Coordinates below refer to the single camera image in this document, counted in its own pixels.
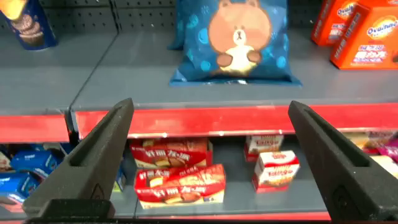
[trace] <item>blue pillow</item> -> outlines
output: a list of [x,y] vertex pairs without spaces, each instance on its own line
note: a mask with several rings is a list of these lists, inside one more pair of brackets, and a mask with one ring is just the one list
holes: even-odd
[[289,67],[286,0],[197,0],[184,10],[185,56],[171,85],[301,85]]
[[177,0],[175,3],[175,12],[177,13],[175,17],[175,37],[174,41],[167,47],[169,50],[183,49],[185,38],[185,21],[182,1],[183,0]]

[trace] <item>red and white packaging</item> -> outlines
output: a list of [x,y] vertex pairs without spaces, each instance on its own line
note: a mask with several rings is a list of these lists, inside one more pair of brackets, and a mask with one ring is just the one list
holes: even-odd
[[244,147],[246,162],[256,162],[262,152],[279,151],[284,140],[283,134],[266,134],[261,136],[247,136]]
[[287,190],[299,168],[293,151],[261,153],[252,179],[256,193]]
[[139,170],[134,190],[143,209],[147,209],[221,203],[225,186],[224,168],[217,164],[209,167]]
[[130,150],[138,168],[208,166],[213,160],[208,138],[135,139]]

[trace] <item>gray metal shelf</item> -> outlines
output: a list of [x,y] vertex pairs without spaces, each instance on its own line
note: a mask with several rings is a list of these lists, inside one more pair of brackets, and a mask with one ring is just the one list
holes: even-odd
[[396,70],[338,70],[329,61],[330,49],[312,43],[309,29],[289,30],[290,66],[303,87],[170,87],[169,80],[183,56],[182,52],[166,49],[173,37],[173,32],[159,30],[118,35],[72,109],[107,109],[127,97],[139,109],[287,105],[291,100],[312,105],[398,101]]
[[286,192],[256,194],[251,183],[254,164],[244,161],[243,138],[221,138],[212,140],[215,164],[223,164],[226,171],[226,194],[224,202],[211,205],[166,207],[143,210],[133,189],[135,165],[128,162],[129,186],[123,194],[113,194],[111,201],[116,207],[117,217],[191,216],[191,215],[239,215],[258,213],[325,212],[326,207],[305,156],[295,138],[287,138],[282,150],[294,150],[300,159],[301,168]]
[[64,34],[58,46],[31,52],[1,35],[0,114],[64,113],[115,36]]

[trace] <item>brown bear face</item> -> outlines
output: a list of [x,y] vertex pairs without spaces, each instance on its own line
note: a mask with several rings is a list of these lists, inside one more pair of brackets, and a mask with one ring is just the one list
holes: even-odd
[[246,0],[246,3],[220,0],[208,30],[211,46],[218,53],[237,46],[250,46],[259,51],[268,44],[272,25],[258,0]]

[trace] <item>red snack box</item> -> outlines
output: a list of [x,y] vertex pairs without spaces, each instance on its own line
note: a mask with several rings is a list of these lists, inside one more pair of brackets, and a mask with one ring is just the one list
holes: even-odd
[[252,179],[256,193],[287,190],[299,168],[293,151],[261,153]]
[[135,139],[130,150],[139,168],[208,166],[213,160],[207,138]]
[[340,69],[398,69],[398,4],[360,1],[330,60]]
[[225,174],[221,164],[139,170],[134,190],[144,209],[221,203],[224,199]]
[[333,45],[346,30],[358,0],[324,0],[311,38],[317,45]]
[[246,136],[246,144],[244,146],[246,162],[256,162],[259,157],[259,153],[279,151],[283,140],[283,134]]

